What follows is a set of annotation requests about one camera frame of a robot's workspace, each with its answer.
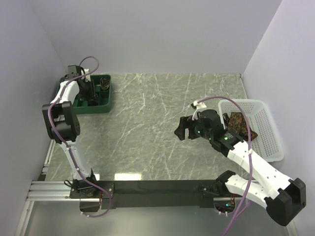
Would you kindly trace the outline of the blue floral yellow tie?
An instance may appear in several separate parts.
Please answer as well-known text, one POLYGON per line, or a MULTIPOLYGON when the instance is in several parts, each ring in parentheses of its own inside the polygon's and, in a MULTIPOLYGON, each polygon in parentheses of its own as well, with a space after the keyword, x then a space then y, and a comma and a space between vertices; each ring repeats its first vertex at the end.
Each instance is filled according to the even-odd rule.
POLYGON ((89 106, 102 106, 103 105, 103 102, 102 102, 102 99, 97 97, 95 99, 91 99, 88 101, 88 105, 89 106))

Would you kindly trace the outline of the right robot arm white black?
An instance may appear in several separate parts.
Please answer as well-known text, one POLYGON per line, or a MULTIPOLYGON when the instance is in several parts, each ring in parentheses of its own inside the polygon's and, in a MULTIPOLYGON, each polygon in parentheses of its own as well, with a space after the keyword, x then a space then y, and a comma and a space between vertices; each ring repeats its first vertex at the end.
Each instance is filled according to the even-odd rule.
POLYGON ((217 179, 217 192, 241 195, 266 209, 279 225, 287 226, 306 206, 306 185, 299 179, 282 174, 248 147, 248 143, 231 129, 224 128, 217 112, 212 109, 181 117, 174 134, 182 141, 185 131, 188 138, 204 138, 218 152, 252 174, 249 182, 231 171, 217 179))

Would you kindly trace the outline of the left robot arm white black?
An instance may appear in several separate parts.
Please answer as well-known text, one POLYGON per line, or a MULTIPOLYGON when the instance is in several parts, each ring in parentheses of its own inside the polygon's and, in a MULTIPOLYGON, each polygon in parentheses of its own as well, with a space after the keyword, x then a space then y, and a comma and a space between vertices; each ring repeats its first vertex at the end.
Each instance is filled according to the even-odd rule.
POLYGON ((79 94, 95 94, 89 70, 70 65, 68 73, 60 79, 55 98, 42 106, 42 113, 49 138, 60 145, 73 172, 73 181, 66 180, 64 184, 72 194, 92 198, 98 195, 99 185, 78 141, 81 128, 73 103, 79 94))

